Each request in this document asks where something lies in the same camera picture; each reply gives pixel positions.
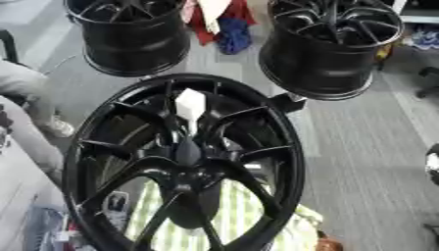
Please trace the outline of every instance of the person's leg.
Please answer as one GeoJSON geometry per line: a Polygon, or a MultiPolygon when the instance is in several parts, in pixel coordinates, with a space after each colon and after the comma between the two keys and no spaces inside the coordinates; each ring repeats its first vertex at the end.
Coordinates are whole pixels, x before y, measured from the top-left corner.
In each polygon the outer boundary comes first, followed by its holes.
{"type": "Polygon", "coordinates": [[[0,94],[26,97],[29,102],[27,112],[37,126],[57,136],[70,136],[73,127],[54,117],[55,106],[45,89],[46,81],[46,75],[0,60],[0,94]]]}
{"type": "Polygon", "coordinates": [[[41,171],[61,188],[63,155],[60,150],[47,141],[20,106],[3,96],[0,96],[0,104],[4,106],[8,118],[13,121],[12,137],[41,171]]]}

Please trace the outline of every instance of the gray carpet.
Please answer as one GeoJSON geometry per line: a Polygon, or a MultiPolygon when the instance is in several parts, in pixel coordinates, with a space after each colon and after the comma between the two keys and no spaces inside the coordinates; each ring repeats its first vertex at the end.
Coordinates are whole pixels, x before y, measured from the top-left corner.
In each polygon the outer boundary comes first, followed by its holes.
{"type": "MultiPolygon", "coordinates": [[[[223,75],[267,95],[275,93],[258,66],[259,48],[269,31],[266,3],[249,3],[259,22],[251,28],[252,47],[224,56],[214,44],[200,46],[192,35],[189,56],[170,73],[223,75]]],[[[102,75],[87,66],[80,56],[79,29],[64,15],[61,1],[23,0],[16,6],[0,5],[0,26],[16,36],[23,62],[43,72],[78,55],[53,71],[49,83],[66,120],[78,126],[136,79],[102,75]],[[2,16],[11,11],[16,12],[2,16]]],[[[421,225],[439,223],[439,188],[423,173],[424,153],[439,142],[439,96],[418,100],[414,92],[439,77],[417,76],[425,66],[439,67],[439,54],[399,48],[385,71],[374,74],[364,95],[340,102],[309,101],[304,111],[289,115],[308,162],[302,203],[324,215],[322,228],[346,250],[435,250],[433,237],[421,225]]],[[[69,144],[54,142],[63,150],[69,144]]]]}

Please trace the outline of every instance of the wheel lip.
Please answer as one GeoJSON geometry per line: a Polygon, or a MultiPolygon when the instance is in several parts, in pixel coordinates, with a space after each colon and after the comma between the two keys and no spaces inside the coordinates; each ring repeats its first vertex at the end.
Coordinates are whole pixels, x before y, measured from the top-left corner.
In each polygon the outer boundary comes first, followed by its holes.
{"type": "Polygon", "coordinates": [[[114,75],[114,76],[120,76],[120,77],[138,77],[138,76],[144,76],[144,75],[154,75],[157,73],[164,72],[164,71],[178,65],[186,58],[187,54],[189,53],[190,46],[191,46],[190,45],[190,38],[186,34],[186,35],[184,35],[184,37],[182,39],[185,40],[184,41],[185,48],[184,48],[184,50],[181,51],[181,53],[175,58],[175,60],[173,62],[167,62],[166,64],[161,64],[160,66],[157,66],[155,68],[143,70],[143,71],[126,72],[126,71],[118,71],[118,70],[113,70],[110,68],[102,67],[88,56],[86,45],[84,45],[84,48],[82,50],[82,54],[83,54],[83,57],[85,59],[85,62],[87,62],[87,64],[90,67],[92,67],[93,69],[95,69],[96,71],[98,71],[102,74],[114,75]]]}
{"type": "Polygon", "coordinates": [[[394,42],[395,40],[397,40],[398,38],[401,37],[401,35],[403,34],[404,29],[405,29],[403,21],[395,13],[395,17],[396,17],[395,21],[397,22],[396,26],[399,28],[398,31],[395,32],[395,34],[392,37],[390,37],[390,38],[388,38],[388,39],[386,39],[384,41],[375,43],[375,44],[371,44],[371,45],[342,45],[342,44],[335,44],[335,43],[331,43],[331,42],[327,42],[327,41],[322,41],[322,40],[317,40],[317,39],[310,39],[310,38],[308,38],[306,36],[298,34],[297,32],[293,32],[292,30],[289,30],[285,25],[281,24],[277,19],[274,18],[274,13],[272,11],[272,5],[275,2],[277,2],[277,1],[279,1],[279,0],[269,0],[268,1],[268,6],[267,6],[267,8],[268,8],[268,16],[271,19],[271,22],[273,23],[274,28],[280,28],[281,30],[283,30],[283,31],[285,31],[285,32],[287,32],[289,34],[297,35],[297,36],[299,36],[301,38],[308,39],[312,43],[319,43],[319,44],[322,44],[322,45],[334,46],[334,48],[342,48],[342,49],[343,48],[345,48],[345,49],[348,48],[348,49],[360,49],[360,50],[373,49],[373,48],[376,48],[376,47],[383,46],[383,45],[389,44],[391,42],[394,42]]]}
{"type": "Polygon", "coordinates": [[[158,16],[157,18],[151,19],[151,20],[142,20],[142,21],[136,21],[136,22],[121,22],[121,23],[108,23],[108,22],[103,22],[103,21],[94,21],[85,17],[81,17],[79,14],[75,13],[72,8],[69,6],[69,1],[72,0],[64,0],[64,8],[66,9],[68,15],[72,16],[75,20],[79,21],[81,24],[82,23],[89,23],[89,24],[93,24],[93,25],[151,25],[154,23],[159,23],[161,21],[163,21],[164,19],[168,18],[169,16],[173,16],[175,14],[178,14],[181,11],[181,9],[184,6],[184,0],[179,2],[175,8],[173,10],[171,10],[170,12],[158,16]]]}
{"type": "MultiPolygon", "coordinates": [[[[190,79],[208,79],[208,80],[217,80],[221,83],[227,84],[227,85],[234,85],[233,88],[236,88],[236,93],[246,93],[248,95],[249,100],[253,99],[257,100],[259,99],[260,102],[264,102],[267,104],[273,114],[271,115],[273,119],[276,121],[276,123],[279,125],[279,128],[282,130],[282,134],[284,134],[285,139],[288,141],[293,142],[292,144],[292,151],[291,151],[291,165],[295,167],[295,169],[292,169],[291,171],[291,189],[290,194],[288,196],[283,195],[282,198],[282,209],[279,212],[279,217],[275,221],[272,221],[269,224],[266,224],[266,228],[264,231],[260,232],[259,235],[260,238],[252,239],[251,242],[249,240],[241,239],[241,243],[236,243],[235,241],[232,241],[231,243],[227,244],[226,246],[232,246],[232,248],[228,249],[230,251],[233,250],[242,250],[241,245],[246,246],[246,250],[261,250],[264,246],[267,245],[270,241],[274,239],[274,237],[282,230],[282,228],[288,223],[289,219],[291,218],[292,214],[294,213],[294,209],[299,204],[300,197],[302,195],[303,189],[304,189],[304,182],[305,182],[305,157],[302,151],[302,146],[300,139],[296,133],[296,130],[294,129],[293,125],[288,121],[286,116],[281,113],[277,108],[273,106],[273,104],[270,103],[269,99],[264,96],[261,92],[251,88],[250,86],[247,86],[241,82],[215,76],[215,75],[199,75],[199,74],[175,74],[175,75],[162,75],[155,78],[150,78],[148,80],[140,81],[132,86],[129,86],[122,91],[120,91],[118,94],[114,95],[110,99],[108,99],[106,102],[104,102],[99,108],[97,108],[89,117],[88,119],[81,125],[79,131],[75,134],[73,138],[73,143],[78,142],[80,138],[82,138],[85,134],[90,133],[90,128],[93,123],[95,123],[97,120],[102,119],[103,115],[105,115],[105,110],[108,109],[108,104],[113,102],[117,99],[122,99],[124,96],[128,95],[130,92],[136,92],[139,91],[138,89],[148,89],[154,86],[157,86],[158,84],[161,84],[160,82],[156,82],[150,85],[147,85],[145,83],[148,83],[148,81],[155,80],[167,80],[170,78],[190,78],[190,79]]],[[[69,187],[72,186],[73,178],[75,177],[69,176],[69,174],[75,169],[76,161],[78,159],[78,146],[77,144],[72,144],[65,161],[63,172],[63,191],[64,191],[64,197],[65,201],[67,203],[68,209],[72,214],[72,217],[75,222],[79,223],[78,227],[80,230],[83,231],[84,236],[87,237],[87,239],[94,244],[95,247],[98,248],[98,250],[105,250],[105,251],[120,251],[121,247],[124,246],[123,243],[118,243],[119,246],[116,246],[112,244],[106,243],[104,240],[96,240],[94,238],[91,238],[95,232],[93,232],[93,227],[90,226],[88,223],[86,223],[83,220],[83,216],[79,212],[79,209],[73,204],[74,196],[72,193],[68,190],[69,187]]]]}
{"type": "Polygon", "coordinates": [[[325,94],[325,93],[311,92],[311,91],[305,90],[303,88],[297,87],[296,85],[284,83],[271,70],[269,70],[268,65],[264,62],[263,57],[261,56],[264,54],[265,49],[266,48],[264,46],[260,51],[259,65],[260,65],[263,73],[268,77],[268,79],[270,79],[275,85],[279,86],[280,88],[282,88],[286,91],[298,94],[300,96],[306,97],[306,98],[311,98],[311,99],[321,100],[321,101],[340,101],[340,100],[351,99],[351,98],[355,98],[357,96],[360,96],[361,94],[366,92],[373,83],[373,81],[372,81],[373,73],[370,73],[369,78],[367,79],[365,84],[361,88],[356,89],[356,90],[343,92],[343,93],[337,93],[337,94],[325,94]]]}

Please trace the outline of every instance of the white plastic cap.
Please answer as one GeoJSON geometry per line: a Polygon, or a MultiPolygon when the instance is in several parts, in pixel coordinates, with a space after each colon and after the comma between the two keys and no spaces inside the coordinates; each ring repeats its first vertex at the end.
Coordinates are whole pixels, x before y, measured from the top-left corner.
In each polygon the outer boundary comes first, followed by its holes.
{"type": "Polygon", "coordinates": [[[175,99],[176,113],[189,123],[190,134],[197,133],[197,121],[206,111],[206,96],[187,88],[175,99]]]}

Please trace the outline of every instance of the black alloy wheel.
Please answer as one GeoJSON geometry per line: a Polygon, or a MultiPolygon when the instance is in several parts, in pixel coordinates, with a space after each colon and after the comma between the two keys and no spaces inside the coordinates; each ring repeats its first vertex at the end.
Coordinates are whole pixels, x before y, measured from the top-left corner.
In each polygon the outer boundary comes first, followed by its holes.
{"type": "Polygon", "coordinates": [[[210,250],[260,251],[294,213],[304,187],[305,163],[293,126],[260,92],[219,76],[163,75],[119,92],[85,121],[73,139],[63,179],[73,220],[98,250],[153,250],[155,232],[171,219],[184,228],[201,227],[210,250]],[[174,99],[186,88],[207,97],[208,109],[194,136],[175,115],[174,99]],[[240,148],[230,149],[225,139],[240,148]],[[261,171],[272,194],[244,167],[248,163],[269,163],[261,171]],[[164,203],[131,241],[102,213],[102,203],[139,176],[158,184],[164,203]],[[264,207],[257,223],[227,244],[211,224],[224,179],[240,182],[264,207]]]}
{"type": "Polygon", "coordinates": [[[178,64],[189,50],[183,0],[65,0],[82,28],[86,61],[108,75],[143,76],[178,64]]]}
{"type": "Polygon", "coordinates": [[[379,0],[270,0],[268,14],[262,70],[282,88],[320,100],[366,91],[377,50],[404,29],[379,0]]]}

